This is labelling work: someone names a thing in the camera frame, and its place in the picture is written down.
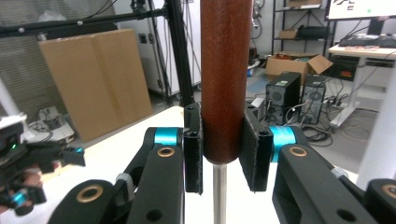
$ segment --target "cardboard box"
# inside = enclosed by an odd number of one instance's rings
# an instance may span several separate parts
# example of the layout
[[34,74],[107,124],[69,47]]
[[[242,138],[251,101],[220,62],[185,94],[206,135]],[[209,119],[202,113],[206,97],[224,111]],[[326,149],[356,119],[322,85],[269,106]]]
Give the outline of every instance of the cardboard box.
[[301,7],[320,4],[322,4],[322,0],[289,0],[288,7]]
[[279,33],[278,38],[294,39],[297,36],[297,29],[286,29]]
[[39,42],[82,141],[152,114],[133,30]]
[[279,52],[268,58],[265,73],[271,78],[283,72],[298,72],[304,83],[305,74],[321,74],[331,66],[332,62],[319,54]]

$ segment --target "white desk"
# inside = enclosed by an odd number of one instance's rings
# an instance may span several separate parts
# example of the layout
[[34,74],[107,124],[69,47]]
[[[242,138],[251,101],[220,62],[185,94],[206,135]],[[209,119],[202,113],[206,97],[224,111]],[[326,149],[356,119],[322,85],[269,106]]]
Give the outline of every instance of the white desk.
[[360,102],[356,101],[358,96],[357,90],[361,86],[362,68],[365,66],[366,58],[378,59],[396,59],[396,49],[376,49],[376,50],[358,50],[347,49],[338,47],[338,45],[329,49],[329,52],[334,55],[359,57],[358,67],[356,69],[355,77],[353,80],[352,90],[349,96],[347,106],[331,121],[330,125],[338,128],[341,124],[355,111]]
[[[356,90],[361,84],[361,67],[366,58],[396,59],[396,49],[377,49],[375,51],[346,50],[338,46],[329,49],[336,55],[360,57],[358,69],[353,82]],[[366,189],[372,179],[396,179],[396,68],[393,67],[387,87],[387,95],[379,108],[378,117],[373,128],[369,144],[359,170],[357,185]],[[332,125],[339,126],[355,110],[357,92],[353,91],[349,98],[348,106],[332,121]]]
[[[60,200],[75,185],[87,179],[104,179],[114,184],[116,176],[127,164],[143,142],[148,127],[182,127],[183,109],[175,106],[117,133],[86,149],[86,167],[66,166],[50,178],[46,176],[44,191],[48,201],[36,205],[32,213],[15,217],[13,211],[0,215],[2,224],[47,223]],[[213,223],[212,164],[204,162],[204,194],[186,194],[186,224]],[[276,164],[271,164],[266,192],[252,193],[243,176],[239,160],[228,165],[227,223],[279,223],[272,203]]]

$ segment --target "metal pole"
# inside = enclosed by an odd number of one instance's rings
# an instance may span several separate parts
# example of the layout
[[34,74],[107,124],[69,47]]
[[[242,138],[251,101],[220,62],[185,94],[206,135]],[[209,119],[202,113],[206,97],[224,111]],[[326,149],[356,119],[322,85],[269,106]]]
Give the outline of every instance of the metal pole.
[[226,223],[227,165],[213,164],[213,212],[214,223]]
[[172,46],[175,54],[178,86],[180,87],[180,106],[195,103],[192,91],[187,39],[184,32],[184,21],[179,0],[167,0],[168,23],[172,36]]

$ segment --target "black metal stand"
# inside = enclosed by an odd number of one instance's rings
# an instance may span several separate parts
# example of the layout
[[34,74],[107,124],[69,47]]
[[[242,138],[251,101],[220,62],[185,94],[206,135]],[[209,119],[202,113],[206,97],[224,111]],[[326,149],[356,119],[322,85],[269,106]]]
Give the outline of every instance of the black metal stand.
[[187,52],[187,40],[184,33],[183,17],[181,5],[178,0],[166,0],[165,7],[148,12],[134,12],[115,16],[104,16],[97,18],[84,18],[70,21],[44,21],[16,26],[0,26],[0,38],[10,36],[40,35],[48,32],[59,31],[62,29],[77,28],[83,26],[100,25],[110,22],[143,20],[146,18],[164,16],[168,19],[172,44],[175,54],[177,67],[177,79],[180,87],[180,105],[190,105],[194,103],[191,84],[191,71],[189,56]]

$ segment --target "wooden cylinder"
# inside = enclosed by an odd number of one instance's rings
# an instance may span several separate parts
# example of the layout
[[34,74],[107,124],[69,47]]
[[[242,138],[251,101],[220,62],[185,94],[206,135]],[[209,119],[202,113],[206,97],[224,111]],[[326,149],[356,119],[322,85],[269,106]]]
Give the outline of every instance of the wooden cylinder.
[[204,154],[235,160],[245,108],[252,1],[201,0]]

